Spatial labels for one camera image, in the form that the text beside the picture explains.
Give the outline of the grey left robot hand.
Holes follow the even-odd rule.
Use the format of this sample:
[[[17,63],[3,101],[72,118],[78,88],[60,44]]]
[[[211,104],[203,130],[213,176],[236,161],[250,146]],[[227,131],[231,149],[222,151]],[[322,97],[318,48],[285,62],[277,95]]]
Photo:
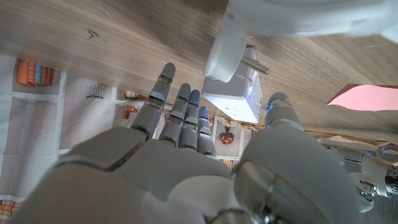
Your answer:
[[[344,160],[345,169],[349,173],[362,173],[367,170],[366,166],[369,166],[376,159],[370,152],[344,142],[335,142],[328,139],[319,139],[318,142],[338,154]]]

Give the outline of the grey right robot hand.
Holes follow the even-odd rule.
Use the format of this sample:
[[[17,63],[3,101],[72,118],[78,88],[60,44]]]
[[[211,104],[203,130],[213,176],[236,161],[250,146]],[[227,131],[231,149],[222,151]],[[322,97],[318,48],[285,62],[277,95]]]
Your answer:
[[[218,160],[200,93],[183,84],[153,134],[175,75],[168,63],[130,128],[75,146],[12,223],[359,223],[359,190],[341,157],[303,130],[285,93],[238,165]]]

